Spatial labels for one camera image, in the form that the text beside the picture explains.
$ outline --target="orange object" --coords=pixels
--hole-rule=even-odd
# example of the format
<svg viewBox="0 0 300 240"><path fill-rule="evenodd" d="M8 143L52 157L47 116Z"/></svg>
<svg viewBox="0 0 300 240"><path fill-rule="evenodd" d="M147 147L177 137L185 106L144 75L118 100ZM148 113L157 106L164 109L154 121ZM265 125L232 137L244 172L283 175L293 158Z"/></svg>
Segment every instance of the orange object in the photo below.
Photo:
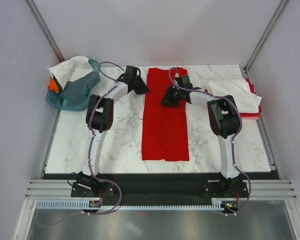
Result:
<svg viewBox="0 0 300 240"><path fill-rule="evenodd" d="M51 81L48 86L48 90L54 91L55 93L59 94L62 91L62 87L60 86L60 84L54 77L51 77Z"/></svg>

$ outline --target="folded garment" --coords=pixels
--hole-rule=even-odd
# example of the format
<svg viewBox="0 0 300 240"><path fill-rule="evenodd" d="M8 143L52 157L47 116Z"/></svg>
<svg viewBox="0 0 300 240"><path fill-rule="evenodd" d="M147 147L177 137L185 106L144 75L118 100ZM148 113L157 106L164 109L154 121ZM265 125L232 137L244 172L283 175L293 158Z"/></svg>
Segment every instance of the folded garment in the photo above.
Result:
<svg viewBox="0 0 300 240"><path fill-rule="evenodd" d="M78 106L88 97L91 89L100 82L100 76L95 71L75 81L67 81L60 97L67 100L67 106Z"/></svg>
<svg viewBox="0 0 300 240"><path fill-rule="evenodd" d="M48 89L61 93L67 82L73 82L93 72L86 56L75 56L49 68L51 83Z"/></svg>
<svg viewBox="0 0 300 240"><path fill-rule="evenodd" d="M215 96L232 95L240 113L259 113L261 97L252 93L245 79L208 81L206 87Z"/></svg>
<svg viewBox="0 0 300 240"><path fill-rule="evenodd" d="M187 70L179 68L180 76ZM189 161L186 102L178 107L166 107L160 101L172 85L168 70L150 68L145 96L142 126L142 160Z"/></svg>

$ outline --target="metal floor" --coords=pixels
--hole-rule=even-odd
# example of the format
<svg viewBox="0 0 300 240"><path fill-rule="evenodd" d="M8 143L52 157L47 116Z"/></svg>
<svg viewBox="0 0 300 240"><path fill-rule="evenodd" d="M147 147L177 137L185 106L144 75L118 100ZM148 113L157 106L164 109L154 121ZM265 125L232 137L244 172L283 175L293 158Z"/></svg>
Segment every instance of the metal floor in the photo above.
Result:
<svg viewBox="0 0 300 240"><path fill-rule="evenodd" d="M210 211L119 210L76 215L75 210L37 209L28 240L295 240L284 202L251 201L238 216Z"/></svg>

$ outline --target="folded red cloth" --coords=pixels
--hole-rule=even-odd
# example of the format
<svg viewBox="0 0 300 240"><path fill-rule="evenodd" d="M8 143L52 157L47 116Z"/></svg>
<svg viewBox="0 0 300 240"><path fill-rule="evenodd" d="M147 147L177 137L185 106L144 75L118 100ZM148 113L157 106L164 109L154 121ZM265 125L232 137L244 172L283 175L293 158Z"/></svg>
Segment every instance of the folded red cloth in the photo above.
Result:
<svg viewBox="0 0 300 240"><path fill-rule="evenodd" d="M187 70L179 68L179 75ZM145 96L142 127L142 160L189 161L186 102L178 107L160 105L169 85L168 70L150 68Z"/></svg>
<svg viewBox="0 0 300 240"><path fill-rule="evenodd" d="M253 94L256 94L255 92L255 85L253 85L251 82L250 82L250 79L249 78L246 78L245 79L247 81L247 83L249 84L249 88L250 88L250 91L253 93ZM253 120L257 120L259 117L260 117L260 113L262 112L262 108L261 108L261 105L259 105L259 112L257 113L240 113L241 117L243 119L253 119Z"/></svg>

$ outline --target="wire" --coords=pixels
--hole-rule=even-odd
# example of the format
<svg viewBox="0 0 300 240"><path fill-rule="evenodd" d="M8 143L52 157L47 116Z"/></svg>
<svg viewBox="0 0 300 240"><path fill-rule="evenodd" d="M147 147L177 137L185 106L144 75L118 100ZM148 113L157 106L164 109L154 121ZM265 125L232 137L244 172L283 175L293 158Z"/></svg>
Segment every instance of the wire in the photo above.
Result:
<svg viewBox="0 0 300 240"><path fill-rule="evenodd" d="M237 208L236 211L230 209L229 207L226 207L226 208L229 209L229 210L230 210L231 212L233 212L233 213L237 213L237 212L239 211L239 209L240 209L240 202L238 202L238 208Z"/></svg>
<svg viewBox="0 0 300 240"><path fill-rule="evenodd" d="M102 64L105 64L105 63L113 64L113 65L115 65L115 66L121 68L122 70L124 70L124 69L123 69L122 67L120 67L119 65L117 65L117 64L115 64L115 63L113 63L113 62L109 62L109 61L103 61L103 62L101 62L100 65L99 65L99 70L100 70L100 72L101 72L104 76L106 76L107 78L109 78L109 79L111 79L111 80L114 80L116 83L118 83L117 80L115 80L115 79L112 78L112 77L109 77L109 76L105 75L105 74L101 71L101 65L102 65ZM98 108L98 106L99 106L101 100L102 100L104 97L106 97L109 93L111 93L114 89L116 89L117 86L118 86L118 84L116 84L115 86L113 86L107 93L105 93L104 95L102 95L102 96L98 99L98 101L96 102L96 104L95 104L95 106L94 106L94 108L93 108L93 110L92 110L92 114L91 114L91 116L90 116L89 123L88 123L89 129L91 130L92 135L93 135L92 138L91 138L90 144L89 144L89 149L88 149L88 159L89 159L89 160L88 160L88 165L89 165L89 170L90 170L91 176L92 176L94 179L96 179L96 180L99 181L99 182L107 182L107 183L113 184L114 186L116 186L116 187L118 188L118 190L119 190L119 200L118 200L118 202L114 205L114 207L112 207L111 209L106 210L106 211L102 211L102 212L94 212L94 213L90 213L90 215L103 215L103 214L109 214L109 213L112 213L112 212L115 210L115 208L119 206L119 204L120 204L120 202L121 202L121 200L122 200L122 191L121 191L121 188L119 187L119 185L116 184L114 181L111 181L111 180L108 180L108 179L98 178L98 177L95 175L95 173L94 173L94 171L93 171L93 169L92 169L92 166L91 166L91 150L92 150L92 145L93 145L93 142L94 142L94 139L95 139L95 131L94 131L94 129L93 129L92 126L91 126L91 124L92 124L92 119L93 119L93 117L94 117L94 114L95 114L95 112L96 112L96 109Z"/></svg>
<svg viewBox="0 0 300 240"><path fill-rule="evenodd" d="M241 132L242 130L242 118L241 118L241 115L240 115L240 112L238 111L237 109L237 106L231 101L229 100L228 98L224 97L224 96L215 96L209 92L206 92L206 91L202 91L202 90L199 90L199 89L187 89L187 88L184 88L184 87L181 87L181 86L178 86L175 81L172 79L171 77L171 71L175 69L177 74L179 74L179 70L178 68L176 67L172 67L169 69L169 72L168 72L168 75L169 75L169 79L170 81L172 82L172 84L178 88L178 89L181 89L181 90L185 90L185 91L188 91L188 92L196 92L196 93L202 93L202 94L205 94L205 95L208 95L208 96L211 96L213 98L217 98L217 99L223 99L225 101L227 101L235 110L237 116L238 116L238 119L239 119L239 129L238 131L232 136L231 138L231 150L232 150L232 163L233 163L233 166L234 168L239 172L241 173L242 175L244 175L246 177L246 179L248 180L248 185L249 185L249 191L248 191L248 197L246 198L246 201L244 202L243 206L241 209L239 209L236 213L240 213L247 205L247 203L249 202L249 199L250 199L250 196L251 196L251 180L250 180L250 177L243 171L241 171L238 167L237 167L237 163L236 163L236 157L235 157L235 137ZM228 216L233 216L235 215L235 213L230 213L228 214Z"/></svg>
<svg viewBox="0 0 300 240"><path fill-rule="evenodd" d="M239 202L239 199L240 199L240 195L238 192L236 192L236 200L235 200L235 203Z"/></svg>
<svg viewBox="0 0 300 240"><path fill-rule="evenodd" d="M71 177L72 174L75 174L75 176L77 176L77 174L73 171L72 173L70 173L70 177ZM67 179L66 182L67 182L72 188L74 187L74 185L71 184L71 183L69 182L69 179Z"/></svg>
<svg viewBox="0 0 300 240"><path fill-rule="evenodd" d="M103 61L103 62L101 62L101 63L99 64L99 71L100 71L100 73L102 73L102 74L103 74L105 77L107 77L108 79L111 79L111 80L113 80L113 81L115 81L115 82L117 83L118 80L116 80L116 79L114 79L114 78L112 78L112 77L106 75L106 74L101 70L101 65L102 65L102 64L112 64L112 65L115 65L116 67L120 68L122 71L124 71L124 69L123 69L121 66L119 66L119 65L117 65L117 64L115 64L115 63L113 63L113 62L111 62L111 61Z"/></svg>
<svg viewBox="0 0 300 240"><path fill-rule="evenodd" d="M66 216L65 218L63 218L63 219L61 219L61 220L59 220L59 221L56 221L55 223L49 224L49 225L43 225L42 223L40 223L40 222L38 221L38 215L36 215L36 216L35 216L35 222L36 222L36 224L38 224L41 228L48 229L48 228L51 228L51 227L53 227L53 226L55 226L55 225L58 225L58 224L62 223L62 222L65 221L65 220L68 220L69 218L72 218L72 217L75 216L75 215L82 214L82 213L83 213L82 211L76 211L76 212L70 214L69 216Z"/></svg>

